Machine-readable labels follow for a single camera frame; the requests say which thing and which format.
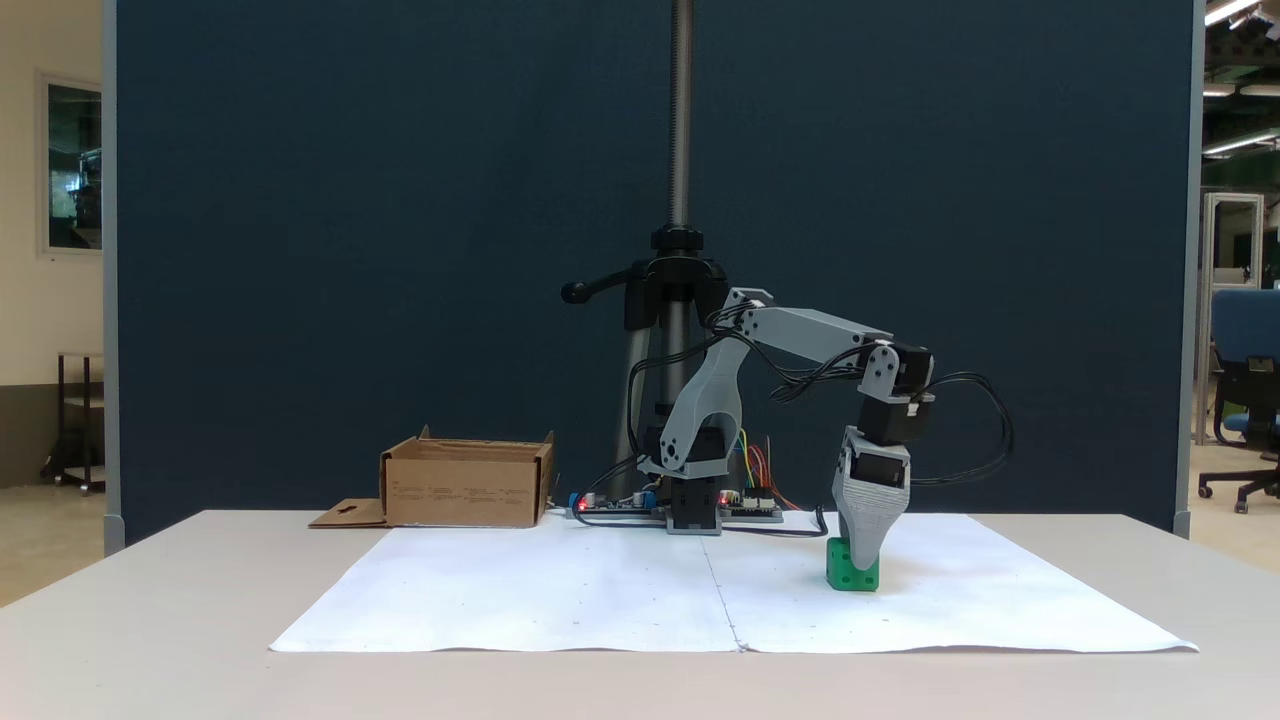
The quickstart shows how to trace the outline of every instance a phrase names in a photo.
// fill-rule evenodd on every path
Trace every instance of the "white paper sheet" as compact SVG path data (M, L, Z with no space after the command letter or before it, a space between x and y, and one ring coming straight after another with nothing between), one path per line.
M813 527L787 514L787 527ZM828 514L836 528L836 515ZM1144 652L1194 647L965 515L904 515L874 593L835 592L826 539L705 543L744 650L887 652L1002 647Z
M877 593L836 592L824 570L823 538L668 536L559 515L527 530L396 529L271 650L1194 647L964 515L904 515Z
M701 539L588 528L398 528L271 650L735 651Z

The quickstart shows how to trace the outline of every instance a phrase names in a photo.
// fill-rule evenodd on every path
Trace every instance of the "open cardboard box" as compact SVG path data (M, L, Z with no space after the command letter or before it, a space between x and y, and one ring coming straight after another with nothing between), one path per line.
M531 528L547 509L556 436L543 442L436 439L429 428L383 452L376 498L343 500L312 528Z

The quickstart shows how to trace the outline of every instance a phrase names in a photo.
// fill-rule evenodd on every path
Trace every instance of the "blue backdrop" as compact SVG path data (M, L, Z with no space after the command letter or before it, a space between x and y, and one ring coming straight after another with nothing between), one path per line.
M1140 18L1140 40L1134 20ZM539 439L608 464L621 295L566 281L666 219L662 0L122 3L119 332L129 541L206 507L376 493L380 450ZM691 219L737 284L988 374L998 477L915 509L1171 525L1190 3L704 0ZM745 380L794 501L851 388ZM942 391L916 473L996 421Z

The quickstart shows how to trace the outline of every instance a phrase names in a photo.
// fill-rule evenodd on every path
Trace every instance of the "white table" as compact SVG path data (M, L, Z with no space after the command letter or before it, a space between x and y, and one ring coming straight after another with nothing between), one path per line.
M977 518L1201 653L273 653L385 532L315 515L202 512L0 610L0 717L1280 716L1280 577L1120 516Z

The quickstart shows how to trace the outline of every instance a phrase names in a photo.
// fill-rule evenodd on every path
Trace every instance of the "green block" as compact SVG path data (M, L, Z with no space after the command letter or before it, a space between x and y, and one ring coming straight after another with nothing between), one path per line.
M876 592L879 588L879 557L865 570L854 568L845 538L827 538L827 584L837 591Z

